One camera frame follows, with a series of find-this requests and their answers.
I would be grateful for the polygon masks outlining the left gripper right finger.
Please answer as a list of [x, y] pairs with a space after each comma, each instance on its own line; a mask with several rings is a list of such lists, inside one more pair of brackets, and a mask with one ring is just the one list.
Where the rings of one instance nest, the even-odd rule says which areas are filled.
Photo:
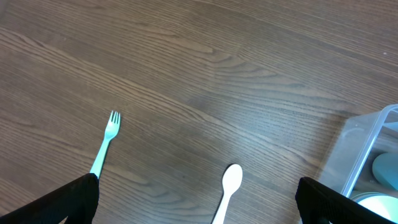
[[299, 180], [295, 200], [303, 224], [393, 224], [310, 177]]

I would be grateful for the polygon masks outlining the light blue bowl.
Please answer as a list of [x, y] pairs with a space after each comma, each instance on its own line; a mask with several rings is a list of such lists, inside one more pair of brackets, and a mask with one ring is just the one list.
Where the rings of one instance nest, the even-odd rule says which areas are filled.
[[350, 199], [368, 210], [397, 223], [397, 198], [379, 192], [354, 191]]

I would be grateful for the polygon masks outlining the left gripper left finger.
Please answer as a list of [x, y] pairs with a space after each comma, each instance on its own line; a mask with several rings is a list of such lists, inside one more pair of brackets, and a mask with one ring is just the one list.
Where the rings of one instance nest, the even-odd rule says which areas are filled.
[[91, 224], [99, 202], [99, 180], [87, 173], [1, 217], [1, 223]]

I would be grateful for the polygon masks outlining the white plastic spoon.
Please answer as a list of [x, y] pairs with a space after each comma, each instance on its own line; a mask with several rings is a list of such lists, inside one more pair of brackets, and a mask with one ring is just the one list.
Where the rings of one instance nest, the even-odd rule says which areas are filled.
[[239, 164], [231, 164], [222, 178], [223, 196], [211, 224], [223, 224], [231, 196], [240, 188], [243, 169]]

